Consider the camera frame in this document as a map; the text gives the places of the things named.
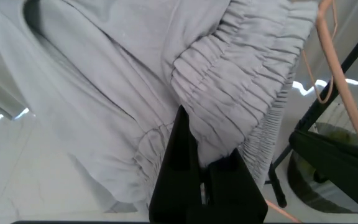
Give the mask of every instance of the thin orange wire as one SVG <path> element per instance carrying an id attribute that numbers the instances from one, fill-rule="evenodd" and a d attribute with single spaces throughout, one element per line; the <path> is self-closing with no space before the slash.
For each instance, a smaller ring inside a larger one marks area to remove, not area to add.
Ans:
<path id="1" fill-rule="evenodd" d="M 338 25 L 338 21 L 337 21 L 337 17 L 336 17 L 335 0 L 333 0 L 333 14 L 334 14 L 334 32 L 333 32 L 333 36 L 331 37 L 332 39 L 335 37 L 336 30 L 337 30 L 337 25 Z M 314 92 L 316 93 L 317 100 L 322 104 L 327 103 L 328 100 L 329 100 L 329 97 L 331 96 L 331 93 L 333 92 L 334 77 L 331 75 L 331 81 L 329 82 L 328 94 L 327 94 L 326 98 L 324 100 L 322 100 L 321 97 L 320 97 L 320 92 L 318 91 L 317 86 L 316 86 L 316 80 L 314 79 L 314 76 L 313 76 L 313 74 L 311 72 L 310 65 L 309 65 L 308 59 L 306 57 L 306 52 L 304 50 L 302 50 L 302 57 L 303 57 L 303 60 L 305 61 L 306 69 L 307 69 L 307 71 L 309 73 L 310 80 L 311 80 L 311 82 L 313 84 L 313 88 L 314 88 Z"/>
<path id="2" fill-rule="evenodd" d="M 288 212 L 282 210 L 281 208 L 279 208 L 278 206 L 276 206 L 275 204 L 273 204 L 272 202 L 269 202 L 268 200 L 265 200 L 267 205 L 270 206 L 270 208 L 278 211 L 280 214 L 282 214 L 283 216 L 289 218 L 291 221 L 295 222 L 295 223 L 302 223 L 301 221 L 299 221 L 299 219 L 293 217 L 292 215 L 290 215 Z"/>

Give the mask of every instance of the clothing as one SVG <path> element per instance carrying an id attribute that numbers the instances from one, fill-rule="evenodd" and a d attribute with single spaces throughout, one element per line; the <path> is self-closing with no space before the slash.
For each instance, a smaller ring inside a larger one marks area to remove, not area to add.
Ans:
<path id="1" fill-rule="evenodd" d="M 179 105 L 202 166 L 244 141 L 249 167 L 270 163 L 317 6 L 0 0 L 0 53 L 33 112 L 93 178 L 119 201 L 149 202 Z M 268 144 L 251 146 L 270 125 Z M 251 172 L 258 183 L 264 169 Z"/>

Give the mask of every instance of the black metal stand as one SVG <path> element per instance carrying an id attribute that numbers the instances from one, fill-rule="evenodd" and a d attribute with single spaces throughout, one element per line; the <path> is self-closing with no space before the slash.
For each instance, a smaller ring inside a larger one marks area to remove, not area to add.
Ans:
<path id="1" fill-rule="evenodd" d="M 352 66 L 352 64 L 357 60 L 358 58 L 358 43 L 353 48 L 353 50 L 350 52 L 350 54 L 346 57 L 345 61 L 342 63 L 342 70 L 344 73 L 348 71 L 348 69 Z M 320 93 L 320 97 L 322 99 L 325 99 L 329 90 L 329 83 L 326 85 L 324 90 Z M 318 100 L 315 100 L 313 104 L 310 106 L 309 110 L 303 115 L 303 117 L 299 120 L 298 124 L 295 126 L 295 130 L 300 131 L 307 131 L 310 129 L 310 127 L 317 121 L 317 119 L 324 113 L 324 111 L 327 109 L 327 107 L 335 100 L 335 98 L 338 96 L 338 90 L 336 86 L 334 85 L 333 92 L 331 93 L 331 96 L 329 97 L 329 100 L 325 104 L 321 104 Z M 290 145 L 288 145 L 284 151 L 279 155 L 276 161 L 274 161 L 270 165 L 270 169 L 268 172 L 268 176 L 270 178 L 270 181 L 266 182 L 265 184 L 271 184 L 274 190 L 274 193 L 277 198 L 277 203 L 279 206 L 286 207 L 287 201 L 285 199 L 285 194 L 283 193 L 283 190 L 280 186 L 280 181 L 276 175 L 275 169 L 278 167 L 278 165 L 281 164 L 281 162 L 289 155 L 292 148 Z"/>

